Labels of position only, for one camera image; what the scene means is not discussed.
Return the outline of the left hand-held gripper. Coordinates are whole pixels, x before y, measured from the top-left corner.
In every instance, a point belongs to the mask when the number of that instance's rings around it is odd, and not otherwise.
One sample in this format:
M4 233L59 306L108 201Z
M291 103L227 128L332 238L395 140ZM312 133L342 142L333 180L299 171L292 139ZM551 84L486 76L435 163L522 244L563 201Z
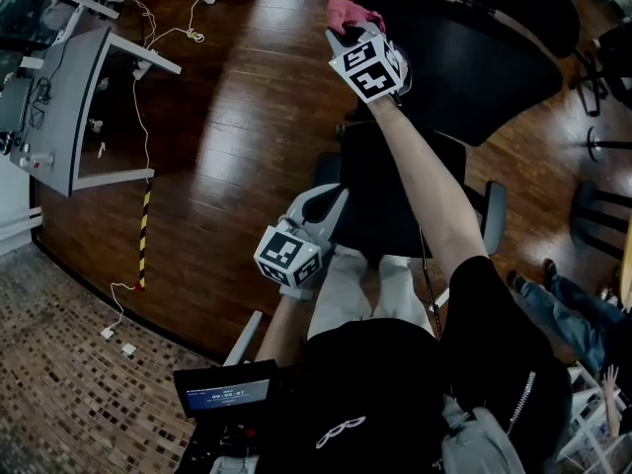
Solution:
M254 260L267 278L299 288L323 267L330 239L349 198L340 184L325 184L298 195L276 226L268 226Z

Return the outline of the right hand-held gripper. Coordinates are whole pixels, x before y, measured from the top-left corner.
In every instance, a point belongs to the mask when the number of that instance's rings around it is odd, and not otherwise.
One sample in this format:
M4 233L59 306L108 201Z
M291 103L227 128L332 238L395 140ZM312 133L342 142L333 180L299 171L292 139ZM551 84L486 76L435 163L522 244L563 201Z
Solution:
M358 98L370 103L385 96L399 97L410 89L410 70L399 50L377 25L360 25L362 35L354 45L331 28L325 31L332 50L329 64Z

